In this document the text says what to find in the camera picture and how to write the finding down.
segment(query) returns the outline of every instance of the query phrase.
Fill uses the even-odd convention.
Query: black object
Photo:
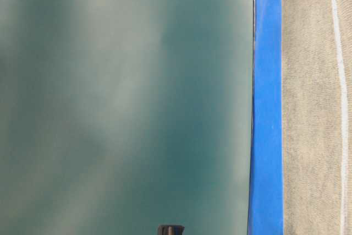
[[[158,235],[182,235],[185,227],[177,225],[160,225]]]

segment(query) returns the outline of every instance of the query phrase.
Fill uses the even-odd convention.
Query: fabric surface
[[[338,66],[333,0],[282,0],[284,233],[349,234],[352,190],[344,181],[343,131],[352,142],[352,0],[335,0],[343,73]],[[352,164],[351,148],[348,161]],[[351,166],[347,177],[351,176]],[[342,198],[343,186],[347,191]],[[344,227],[343,202],[346,203]]]

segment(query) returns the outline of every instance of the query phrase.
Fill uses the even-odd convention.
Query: white line
[[[340,211],[340,235],[344,235],[347,229],[347,188],[348,188],[348,102],[345,67],[343,64],[340,26],[337,14],[336,0],[332,2],[332,15],[334,20],[337,65],[339,69],[341,87],[341,134],[342,134],[342,162],[341,162],[341,211]]]

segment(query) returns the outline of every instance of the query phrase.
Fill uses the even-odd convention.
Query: blue frame
[[[281,0],[255,0],[249,235],[283,234]]]

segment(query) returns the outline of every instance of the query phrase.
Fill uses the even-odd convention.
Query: glass pane
[[[252,0],[0,0],[3,234],[246,234]]]

